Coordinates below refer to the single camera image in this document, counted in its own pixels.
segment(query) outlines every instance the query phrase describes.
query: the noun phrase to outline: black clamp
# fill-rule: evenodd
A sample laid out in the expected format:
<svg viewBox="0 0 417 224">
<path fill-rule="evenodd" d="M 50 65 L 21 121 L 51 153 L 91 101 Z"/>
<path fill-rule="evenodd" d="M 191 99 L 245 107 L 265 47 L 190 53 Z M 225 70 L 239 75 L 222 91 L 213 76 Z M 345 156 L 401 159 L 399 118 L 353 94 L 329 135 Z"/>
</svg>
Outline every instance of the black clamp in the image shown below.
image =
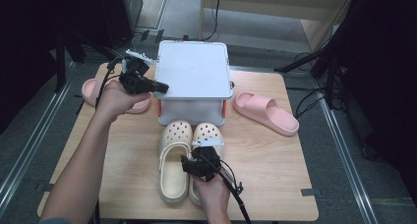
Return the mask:
<svg viewBox="0 0 417 224">
<path fill-rule="evenodd" d="M 188 174 L 206 177 L 206 181 L 209 181 L 221 167 L 220 157 L 212 146 L 196 147 L 191 155 L 195 160 L 181 156 L 183 171 Z"/>
<path fill-rule="evenodd" d="M 144 77 L 149 66 L 141 59 L 130 60 L 126 69 L 126 73 L 120 74 L 119 81 L 130 94 L 155 91 L 166 93 L 169 89 L 168 84 L 163 84 Z"/>
</svg>

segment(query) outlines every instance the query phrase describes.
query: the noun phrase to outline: tabletop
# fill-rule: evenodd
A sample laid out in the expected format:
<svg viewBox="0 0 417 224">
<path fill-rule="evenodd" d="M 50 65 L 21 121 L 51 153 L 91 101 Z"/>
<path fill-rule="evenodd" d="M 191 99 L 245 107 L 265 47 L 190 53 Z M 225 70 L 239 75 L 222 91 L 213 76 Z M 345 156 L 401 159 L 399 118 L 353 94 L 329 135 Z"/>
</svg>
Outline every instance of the tabletop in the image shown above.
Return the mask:
<svg viewBox="0 0 417 224">
<path fill-rule="evenodd" d="M 96 78 L 107 71 L 102 64 Z M 120 73 L 120 65 L 115 73 Z M 234 95 L 242 91 L 269 96 L 291 113 L 283 77 L 277 73 L 231 71 Z M 145 74 L 153 79 L 154 68 Z M 284 137 L 246 118 L 227 100 L 226 121 L 220 127 L 225 139 L 223 160 L 244 187 L 240 197 L 252 220 L 313 221 L 319 216 L 314 196 L 303 196 L 312 188 L 298 135 Z M 54 184 L 74 153 L 94 108 L 84 104 L 61 158 L 50 180 Z M 157 100 L 151 99 L 142 114 L 124 114 L 113 123 L 104 162 L 99 194 L 100 216 L 116 219 L 205 220 L 203 210 L 186 198 L 177 204 L 163 201 L 158 193 L 157 145 L 163 127 L 157 122 Z M 45 193 L 38 214 L 47 200 Z M 244 220 L 233 196 L 228 214 Z"/>
</svg>

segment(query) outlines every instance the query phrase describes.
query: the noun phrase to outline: pink slipper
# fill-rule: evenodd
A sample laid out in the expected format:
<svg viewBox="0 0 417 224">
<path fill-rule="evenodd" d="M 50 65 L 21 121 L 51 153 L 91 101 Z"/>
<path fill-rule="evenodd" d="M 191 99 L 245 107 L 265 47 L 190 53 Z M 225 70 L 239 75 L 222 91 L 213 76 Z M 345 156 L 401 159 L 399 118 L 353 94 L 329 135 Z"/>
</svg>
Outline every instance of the pink slipper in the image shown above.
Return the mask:
<svg viewBox="0 0 417 224">
<path fill-rule="evenodd" d="M 103 83 L 103 80 L 90 79 L 90 80 L 87 80 L 83 84 L 81 94 L 87 104 L 91 106 L 95 106 L 95 100 L 98 98 L 98 94 L 100 92 L 102 83 Z M 148 108 L 149 104 L 150 104 L 150 98 L 136 103 L 135 105 L 133 105 L 131 109 L 126 111 L 126 113 L 130 113 L 130 114 L 142 113 Z"/>
<path fill-rule="evenodd" d="M 242 92 L 235 97 L 233 107 L 242 115 L 258 121 L 284 136 L 290 137 L 298 132 L 298 121 L 291 114 L 279 108 L 272 98 Z"/>
</svg>

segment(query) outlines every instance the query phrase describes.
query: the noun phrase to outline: person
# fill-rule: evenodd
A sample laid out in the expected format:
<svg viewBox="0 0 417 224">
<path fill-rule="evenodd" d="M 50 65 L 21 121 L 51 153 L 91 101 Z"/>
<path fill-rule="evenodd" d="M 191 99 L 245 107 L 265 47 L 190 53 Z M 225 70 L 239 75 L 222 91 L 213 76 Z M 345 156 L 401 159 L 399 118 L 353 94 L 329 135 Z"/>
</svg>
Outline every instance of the person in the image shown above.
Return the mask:
<svg viewBox="0 0 417 224">
<path fill-rule="evenodd" d="M 56 181 L 40 215 L 41 224 L 88 223 L 101 186 L 104 157 L 111 124 L 149 93 L 128 94 L 118 81 L 103 90 L 73 156 Z M 208 223 L 230 223 L 227 204 L 230 191 L 221 177 L 209 182 L 194 177 Z"/>
</svg>

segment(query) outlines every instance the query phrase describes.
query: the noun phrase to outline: crocs shoe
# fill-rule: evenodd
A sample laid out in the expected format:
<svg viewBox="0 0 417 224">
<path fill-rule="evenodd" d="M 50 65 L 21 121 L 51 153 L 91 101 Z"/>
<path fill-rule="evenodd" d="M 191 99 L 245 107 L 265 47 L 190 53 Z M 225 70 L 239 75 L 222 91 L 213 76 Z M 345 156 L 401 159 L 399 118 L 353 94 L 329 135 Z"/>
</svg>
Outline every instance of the crocs shoe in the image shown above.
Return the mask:
<svg viewBox="0 0 417 224">
<path fill-rule="evenodd" d="M 181 155 L 190 157 L 193 130 L 186 121 L 170 123 L 159 139 L 159 194 L 169 203 L 187 196 L 189 175 L 182 169 Z"/>
<path fill-rule="evenodd" d="M 193 135 L 192 149 L 197 146 L 213 146 L 220 159 L 224 156 L 224 138 L 218 127 L 211 123 L 199 124 Z M 194 185 L 194 179 L 190 178 L 190 200 L 195 205 L 201 205 L 199 192 Z"/>
</svg>

